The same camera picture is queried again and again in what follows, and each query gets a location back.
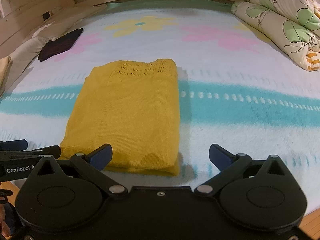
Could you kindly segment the yellow knitted sweater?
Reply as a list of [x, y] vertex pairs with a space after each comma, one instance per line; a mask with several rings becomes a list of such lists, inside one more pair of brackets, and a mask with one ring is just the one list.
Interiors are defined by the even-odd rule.
[[175, 62], [114, 61], [86, 77], [60, 145], [62, 157], [110, 144], [109, 171], [177, 176], [179, 128]]

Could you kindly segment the cream pillow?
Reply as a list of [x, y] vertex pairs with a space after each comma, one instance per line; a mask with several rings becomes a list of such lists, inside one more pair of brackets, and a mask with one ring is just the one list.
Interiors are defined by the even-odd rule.
[[81, 20], [106, 8], [106, 5], [91, 7], [68, 7], [53, 16], [12, 53], [1, 58], [1, 94], [7, 91], [22, 75], [29, 63], [49, 42], [55, 41]]

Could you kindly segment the floral green leaf duvet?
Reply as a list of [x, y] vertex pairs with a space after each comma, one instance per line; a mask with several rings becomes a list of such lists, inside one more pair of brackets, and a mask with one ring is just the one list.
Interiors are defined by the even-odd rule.
[[316, 0], [240, 0], [231, 12], [266, 35], [300, 68], [319, 70]]

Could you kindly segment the black red striped folded garment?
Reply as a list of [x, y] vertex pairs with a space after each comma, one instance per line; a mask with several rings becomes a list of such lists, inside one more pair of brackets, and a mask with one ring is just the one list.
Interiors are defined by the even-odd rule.
[[40, 62], [43, 62], [51, 58], [52, 56], [59, 55], [61, 53], [64, 53], [65, 51], [70, 50], [83, 31], [83, 28], [75, 29], [61, 36], [55, 41], [49, 40], [40, 51], [38, 60]]

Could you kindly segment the floral bed blanket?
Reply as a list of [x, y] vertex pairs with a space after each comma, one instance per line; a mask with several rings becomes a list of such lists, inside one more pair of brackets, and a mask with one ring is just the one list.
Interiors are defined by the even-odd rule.
[[297, 67], [230, 6], [204, 0], [114, 3], [80, 21], [74, 47], [34, 60], [1, 98], [1, 140], [58, 145], [85, 78], [112, 61], [172, 59], [180, 93], [180, 174], [109, 172], [127, 187], [196, 187], [217, 174], [216, 143], [254, 159], [279, 155], [319, 208], [319, 72]]

